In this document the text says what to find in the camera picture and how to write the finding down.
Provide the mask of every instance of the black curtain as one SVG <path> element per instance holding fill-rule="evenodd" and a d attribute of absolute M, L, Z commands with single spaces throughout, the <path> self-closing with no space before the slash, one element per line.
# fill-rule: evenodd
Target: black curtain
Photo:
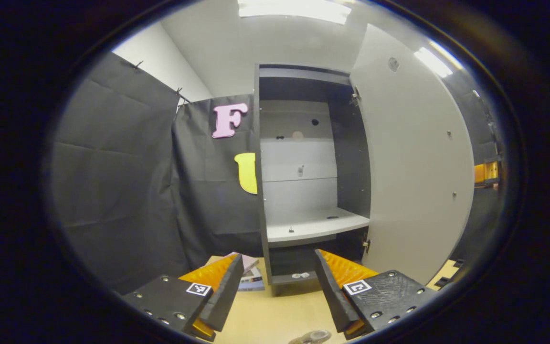
<path fill-rule="evenodd" d="M 214 107 L 245 103 L 249 107 L 235 135 L 214 139 Z M 253 95 L 230 96 L 185 104 L 173 123 L 174 201 L 190 268 L 211 255 L 232 251 L 262 256 L 257 195 L 239 185 L 237 154 L 253 152 Z"/>
<path fill-rule="evenodd" d="M 121 294 L 188 271 L 171 185 L 178 100 L 109 53 L 79 85 L 55 135 L 60 225 L 85 265 Z"/>

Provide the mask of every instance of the white shelf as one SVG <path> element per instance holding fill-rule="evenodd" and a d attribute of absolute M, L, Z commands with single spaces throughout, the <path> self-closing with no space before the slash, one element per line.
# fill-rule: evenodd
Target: white shelf
<path fill-rule="evenodd" d="M 329 216 L 338 216 L 338 218 L 329 220 L 327 219 Z M 323 237 L 369 225 L 368 218 L 338 207 L 304 211 L 269 220 L 267 218 L 266 235 L 268 242 Z"/>

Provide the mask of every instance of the fluorescent light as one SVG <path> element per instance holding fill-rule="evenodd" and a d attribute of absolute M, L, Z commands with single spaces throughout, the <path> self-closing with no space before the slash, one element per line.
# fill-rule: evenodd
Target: fluorescent light
<path fill-rule="evenodd" d="M 327 0 L 238 0 L 239 17 L 293 15 L 345 24 L 349 7 Z"/>
<path fill-rule="evenodd" d="M 432 72 L 435 72 L 441 78 L 453 74 L 453 72 L 438 59 L 430 50 L 426 48 L 420 48 L 418 52 L 415 52 L 415 57 L 422 61 L 426 67 L 430 68 Z"/>
<path fill-rule="evenodd" d="M 438 43 L 430 41 L 430 45 L 432 46 L 432 48 L 436 49 L 437 52 L 441 53 L 441 55 L 445 56 L 445 58 L 447 58 L 451 62 L 451 64 L 454 65 L 456 68 L 458 69 L 464 68 L 462 67 L 458 59 L 456 59 L 453 55 L 451 55 L 447 50 L 445 50 L 445 48 L 440 46 Z"/>

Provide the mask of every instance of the wooden table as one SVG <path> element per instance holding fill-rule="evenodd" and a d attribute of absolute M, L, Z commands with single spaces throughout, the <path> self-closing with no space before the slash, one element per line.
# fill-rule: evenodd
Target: wooden table
<path fill-rule="evenodd" d="M 220 257 L 211 257 L 212 263 Z M 258 268 L 266 279 L 264 259 Z M 330 309 L 319 283 L 278 288 L 273 296 L 271 286 L 264 281 L 264 291 L 239 291 L 231 307 L 223 331 L 216 333 L 216 344 L 288 344 L 290 340 L 315 330 L 327 330 L 332 337 L 325 344 L 345 342 L 337 333 Z"/>

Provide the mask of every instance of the open cabinet door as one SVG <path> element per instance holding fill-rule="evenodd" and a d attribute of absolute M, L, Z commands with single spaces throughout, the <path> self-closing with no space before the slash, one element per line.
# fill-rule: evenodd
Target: open cabinet door
<path fill-rule="evenodd" d="M 363 263 L 426 284 L 454 249 L 471 208 L 465 122 L 439 76 L 371 24 L 350 79 L 360 94 L 371 170 L 371 245 Z"/>

